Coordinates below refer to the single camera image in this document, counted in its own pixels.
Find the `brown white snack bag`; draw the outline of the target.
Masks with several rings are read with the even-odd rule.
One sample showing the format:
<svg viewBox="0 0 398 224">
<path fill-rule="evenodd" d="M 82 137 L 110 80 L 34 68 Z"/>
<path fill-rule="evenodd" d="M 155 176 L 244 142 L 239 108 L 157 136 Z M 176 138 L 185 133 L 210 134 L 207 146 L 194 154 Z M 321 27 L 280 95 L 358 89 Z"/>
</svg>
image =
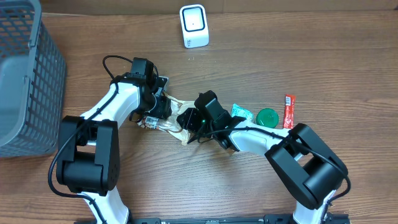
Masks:
<svg viewBox="0 0 398 224">
<path fill-rule="evenodd" d="M 138 125 L 144 129 L 156 129 L 171 134 L 181 141 L 183 146 L 187 145 L 190 133 L 183 129 L 177 122 L 177 117 L 183 114 L 188 108 L 194 107 L 194 101 L 178 100 L 167 93 L 164 95 L 171 100 L 172 114 L 167 119 L 155 118 L 153 116 L 143 116 Z"/>
</svg>

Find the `teal orange tissue pack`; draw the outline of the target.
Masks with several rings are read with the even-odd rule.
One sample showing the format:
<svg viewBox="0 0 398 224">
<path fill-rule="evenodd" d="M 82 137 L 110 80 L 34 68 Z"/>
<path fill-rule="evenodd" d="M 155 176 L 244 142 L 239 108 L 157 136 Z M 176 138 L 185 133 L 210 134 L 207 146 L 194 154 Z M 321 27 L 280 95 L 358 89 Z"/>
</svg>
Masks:
<svg viewBox="0 0 398 224">
<path fill-rule="evenodd" d="M 231 116 L 232 117 L 239 116 L 242 118 L 246 118 L 250 122 L 254 121 L 254 114 L 251 111 L 249 111 L 243 107 L 240 107 L 239 105 L 237 105 L 235 103 L 232 105 L 232 108 L 231 108 Z"/>
</svg>

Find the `green lid jar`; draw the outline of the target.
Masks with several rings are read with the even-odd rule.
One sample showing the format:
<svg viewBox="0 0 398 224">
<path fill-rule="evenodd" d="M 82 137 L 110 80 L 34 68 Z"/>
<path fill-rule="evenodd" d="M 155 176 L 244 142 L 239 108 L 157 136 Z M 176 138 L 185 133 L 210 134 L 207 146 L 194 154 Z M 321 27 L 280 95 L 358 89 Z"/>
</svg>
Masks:
<svg viewBox="0 0 398 224">
<path fill-rule="evenodd" d="M 275 128 L 279 123 L 279 115 L 271 108 L 264 108 L 256 116 L 256 124 L 267 128 Z"/>
</svg>

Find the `red snack bar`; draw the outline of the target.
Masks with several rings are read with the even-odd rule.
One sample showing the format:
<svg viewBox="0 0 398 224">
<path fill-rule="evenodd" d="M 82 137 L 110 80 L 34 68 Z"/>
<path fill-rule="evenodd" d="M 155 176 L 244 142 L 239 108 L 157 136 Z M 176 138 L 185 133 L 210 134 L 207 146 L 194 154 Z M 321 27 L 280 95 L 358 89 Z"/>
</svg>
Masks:
<svg viewBox="0 0 398 224">
<path fill-rule="evenodd" d="M 283 118 L 283 128 L 285 129 L 292 129 L 294 126 L 295 100 L 296 96 L 285 95 L 285 108 Z"/>
</svg>

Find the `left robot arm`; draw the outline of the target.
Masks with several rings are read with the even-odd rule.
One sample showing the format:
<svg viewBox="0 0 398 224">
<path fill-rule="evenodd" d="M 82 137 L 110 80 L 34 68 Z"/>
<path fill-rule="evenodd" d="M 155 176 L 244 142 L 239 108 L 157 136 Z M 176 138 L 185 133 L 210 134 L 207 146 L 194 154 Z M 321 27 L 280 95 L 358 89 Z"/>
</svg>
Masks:
<svg viewBox="0 0 398 224">
<path fill-rule="evenodd" d="M 164 95 L 169 79 L 146 58 L 135 57 L 131 69 L 112 76 L 109 91 L 89 111 L 66 116 L 60 124 L 58 152 L 48 172 L 53 193 L 82 198 L 93 223 L 132 223 L 116 184 L 120 173 L 119 128 L 134 114 L 167 119 L 171 102 Z"/>
</svg>

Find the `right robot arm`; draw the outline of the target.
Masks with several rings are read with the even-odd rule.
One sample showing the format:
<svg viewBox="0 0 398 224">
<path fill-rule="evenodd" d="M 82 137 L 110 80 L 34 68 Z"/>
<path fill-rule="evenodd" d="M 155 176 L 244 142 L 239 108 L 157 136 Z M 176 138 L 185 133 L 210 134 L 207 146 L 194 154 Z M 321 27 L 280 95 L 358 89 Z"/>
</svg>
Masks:
<svg viewBox="0 0 398 224">
<path fill-rule="evenodd" d="M 331 148 L 306 124 L 274 129 L 231 116 L 209 90 L 192 108 L 177 117 L 191 141 L 215 140 L 236 152 L 264 156 L 296 200 L 287 214 L 266 214 L 263 223 L 349 223 L 349 216 L 328 212 L 329 206 L 351 189 L 348 169 Z"/>
</svg>

